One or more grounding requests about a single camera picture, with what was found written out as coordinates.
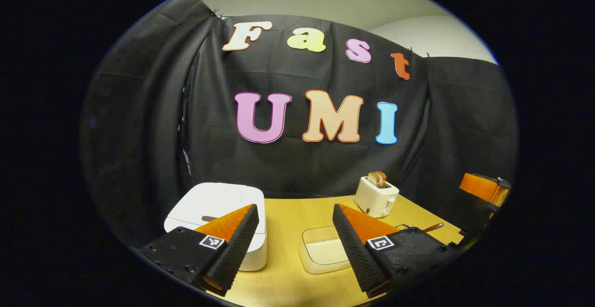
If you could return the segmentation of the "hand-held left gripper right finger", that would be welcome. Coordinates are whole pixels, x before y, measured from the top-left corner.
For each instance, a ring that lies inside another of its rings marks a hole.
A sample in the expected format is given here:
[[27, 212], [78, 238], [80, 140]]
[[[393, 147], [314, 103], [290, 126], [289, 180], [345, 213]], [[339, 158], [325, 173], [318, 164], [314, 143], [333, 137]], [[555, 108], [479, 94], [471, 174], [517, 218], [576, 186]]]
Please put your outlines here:
[[333, 223], [357, 282], [368, 298], [419, 284], [461, 255], [422, 229], [397, 229], [342, 204]]

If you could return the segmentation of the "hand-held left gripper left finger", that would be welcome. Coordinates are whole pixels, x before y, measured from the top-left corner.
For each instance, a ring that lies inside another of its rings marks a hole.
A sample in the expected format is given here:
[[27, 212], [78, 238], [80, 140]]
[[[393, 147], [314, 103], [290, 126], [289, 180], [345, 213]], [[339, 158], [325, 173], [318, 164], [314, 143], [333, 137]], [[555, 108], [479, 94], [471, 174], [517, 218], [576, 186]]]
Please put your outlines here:
[[249, 204], [199, 228], [174, 228], [139, 251], [174, 277], [225, 296], [258, 224], [257, 205]]

